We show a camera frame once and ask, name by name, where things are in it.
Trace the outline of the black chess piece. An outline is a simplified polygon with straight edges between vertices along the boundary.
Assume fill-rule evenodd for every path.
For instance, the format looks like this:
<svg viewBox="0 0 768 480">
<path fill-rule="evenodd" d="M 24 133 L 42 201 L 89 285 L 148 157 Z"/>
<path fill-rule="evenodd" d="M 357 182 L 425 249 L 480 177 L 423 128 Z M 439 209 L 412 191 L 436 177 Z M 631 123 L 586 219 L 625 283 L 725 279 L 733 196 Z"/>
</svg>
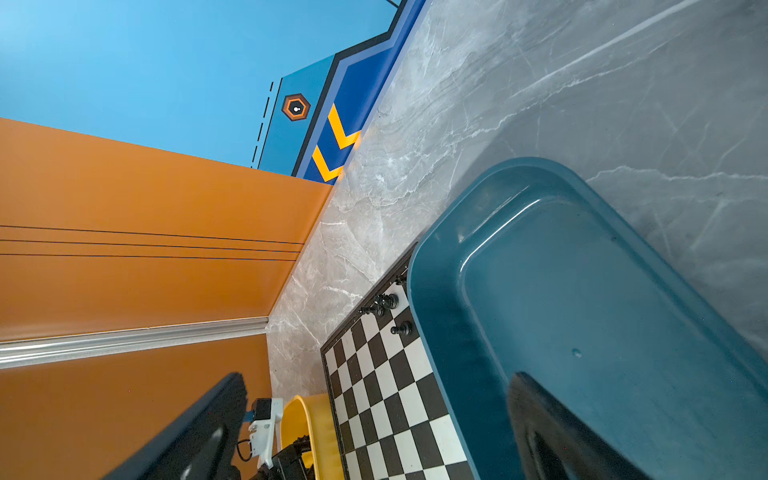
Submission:
<svg viewBox="0 0 768 480">
<path fill-rule="evenodd" d="M 384 293 L 377 296 L 377 303 L 384 309 L 393 310 L 399 305 L 399 297 L 393 293 Z"/>
</svg>

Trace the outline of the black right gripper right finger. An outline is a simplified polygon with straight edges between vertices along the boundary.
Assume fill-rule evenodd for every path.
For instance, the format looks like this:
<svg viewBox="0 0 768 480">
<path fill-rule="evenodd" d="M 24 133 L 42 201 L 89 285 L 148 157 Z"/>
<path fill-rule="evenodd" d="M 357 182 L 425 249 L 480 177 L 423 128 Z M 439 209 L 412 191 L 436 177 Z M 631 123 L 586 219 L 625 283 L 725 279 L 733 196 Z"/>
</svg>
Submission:
<svg viewBox="0 0 768 480">
<path fill-rule="evenodd" d="M 516 373 L 507 409 L 527 479 L 646 479 L 533 377 Z"/>
</svg>

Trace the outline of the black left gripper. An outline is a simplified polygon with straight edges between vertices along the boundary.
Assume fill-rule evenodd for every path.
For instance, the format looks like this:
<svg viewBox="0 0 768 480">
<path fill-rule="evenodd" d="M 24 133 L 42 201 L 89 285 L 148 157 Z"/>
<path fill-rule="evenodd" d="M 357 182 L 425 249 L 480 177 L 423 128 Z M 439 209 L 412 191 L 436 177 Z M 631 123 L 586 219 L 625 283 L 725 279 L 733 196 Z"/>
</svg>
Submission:
<svg viewBox="0 0 768 480">
<path fill-rule="evenodd" d="M 278 452 L 272 459 L 272 465 L 263 465 L 263 478 L 269 480 L 314 480 L 313 466 L 306 466 L 305 453 L 311 452 L 308 436 L 299 437 L 292 444 Z"/>
</svg>

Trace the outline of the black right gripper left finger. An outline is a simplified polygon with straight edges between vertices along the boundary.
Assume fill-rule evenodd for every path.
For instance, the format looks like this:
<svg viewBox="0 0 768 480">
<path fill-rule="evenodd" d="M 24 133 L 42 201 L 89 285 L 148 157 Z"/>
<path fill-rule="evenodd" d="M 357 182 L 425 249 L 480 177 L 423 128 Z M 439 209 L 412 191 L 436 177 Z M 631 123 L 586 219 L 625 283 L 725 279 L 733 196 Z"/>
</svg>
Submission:
<svg viewBox="0 0 768 480">
<path fill-rule="evenodd" d="M 233 372 L 107 479 L 239 479 L 232 464 L 246 413 L 244 378 Z"/>
</svg>

